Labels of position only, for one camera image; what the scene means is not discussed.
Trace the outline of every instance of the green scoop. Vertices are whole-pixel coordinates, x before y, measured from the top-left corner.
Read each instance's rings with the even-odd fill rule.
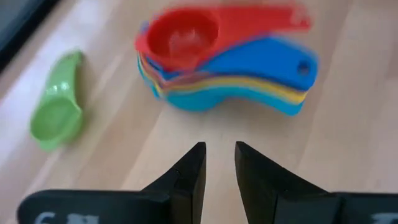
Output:
[[[83,112],[76,102],[75,76],[82,57],[80,51],[70,52],[55,64],[30,121],[30,133],[45,151],[71,141],[81,128]]]

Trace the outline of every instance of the light wooden surface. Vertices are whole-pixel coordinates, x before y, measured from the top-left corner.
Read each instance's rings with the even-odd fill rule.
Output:
[[[247,223],[238,140],[327,190],[398,192],[398,1],[304,3],[315,26],[293,38],[316,50],[321,66],[303,111],[290,118],[242,100],[206,113],[155,100],[132,43],[169,1],[63,1],[0,80],[0,223],[13,223],[22,197],[40,189],[139,190],[197,141],[208,146],[202,223]],[[29,136],[29,118],[50,67],[75,47],[86,54],[86,126],[47,154]]]

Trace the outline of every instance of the wood grain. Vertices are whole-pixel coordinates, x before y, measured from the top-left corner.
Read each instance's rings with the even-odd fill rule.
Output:
[[[291,36],[318,53],[320,73],[289,118],[243,100],[205,113],[157,101],[132,43],[170,1],[63,1],[0,80],[0,223],[14,223],[21,199],[40,189],[139,190],[198,141],[208,146],[202,223],[247,223],[235,141],[327,190],[398,192],[398,1],[303,2],[314,28]],[[77,47],[86,125],[48,154],[29,136],[29,119],[51,66]]]

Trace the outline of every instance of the red measuring cup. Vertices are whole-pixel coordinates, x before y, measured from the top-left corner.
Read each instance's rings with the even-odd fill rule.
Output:
[[[137,51],[165,70],[193,71],[204,60],[272,31],[309,30],[298,4],[169,9],[136,39]]]

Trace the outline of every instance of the handle hole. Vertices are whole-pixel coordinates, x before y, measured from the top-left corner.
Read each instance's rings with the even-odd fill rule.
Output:
[[[308,62],[300,62],[297,67],[297,72],[299,75],[308,75],[310,73],[310,65],[308,64]]]

